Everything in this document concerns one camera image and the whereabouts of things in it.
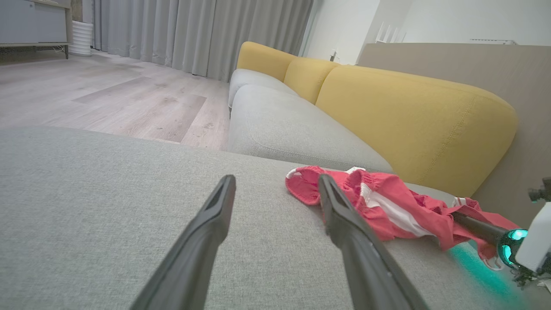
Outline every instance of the sofa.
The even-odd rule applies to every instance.
[[[339,65],[243,43],[230,81],[228,151],[352,166],[471,196],[517,129],[514,109],[477,87]]]
[[[321,210],[290,195],[299,163],[105,133],[0,130],[0,309],[128,308],[225,174],[237,190],[207,309],[350,309],[342,255]],[[447,203],[453,196],[408,184]],[[547,309],[468,243],[386,248],[431,309]]]

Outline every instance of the white stripe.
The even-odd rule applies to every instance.
[[[457,206],[466,206],[467,205],[467,199],[461,198],[461,197],[455,197],[453,200],[453,204],[450,208],[457,207]]]
[[[365,200],[368,208],[381,207],[388,216],[388,219],[399,228],[413,233],[416,237],[434,236],[431,232],[423,228],[417,220],[408,211],[390,201],[387,197],[371,191],[369,186],[362,183],[360,186],[360,196]]]
[[[354,166],[354,167],[352,167],[352,168],[346,170],[345,172],[348,173],[348,174],[350,174],[350,173],[352,173],[352,172],[354,172],[354,171],[356,171],[356,170],[363,170],[363,171],[365,171],[365,168],[360,168],[360,167]]]
[[[287,176],[285,178],[290,179],[294,175],[302,175],[302,174],[300,172],[296,172],[296,168],[295,168],[295,169],[289,171],[289,173],[287,174]]]
[[[486,259],[486,258],[482,260],[482,262],[484,263],[484,265],[486,265],[486,267],[488,267],[488,269],[492,269],[492,270],[494,270],[494,271],[503,270],[503,267],[504,267],[504,266],[502,266],[502,265],[499,264],[499,261],[500,261],[501,259],[499,259],[498,256],[494,256],[494,257],[490,258],[489,260]]]

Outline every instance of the yellow cushion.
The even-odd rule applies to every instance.
[[[283,82],[289,63],[295,55],[254,42],[244,42],[237,58],[237,69],[262,72]]]
[[[471,196],[505,154],[514,109],[464,84],[356,66],[334,68],[316,106],[379,152],[406,182]]]
[[[329,60],[298,57],[289,64],[283,82],[299,96],[316,104],[323,81],[337,66],[340,65]]]

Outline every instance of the laminate flooring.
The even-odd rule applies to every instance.
[[[0,62],[0,128],[55,126],[226,149],[229,84],[128,57]]]

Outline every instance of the curtain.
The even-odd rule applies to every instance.
[[[253,41],[298,55],[312,0],[219,0],[207,77],[229,81],[239,48]]]
[[[94,48],[229,81],[241,44],[297,55],[314,0],[95,0]]]

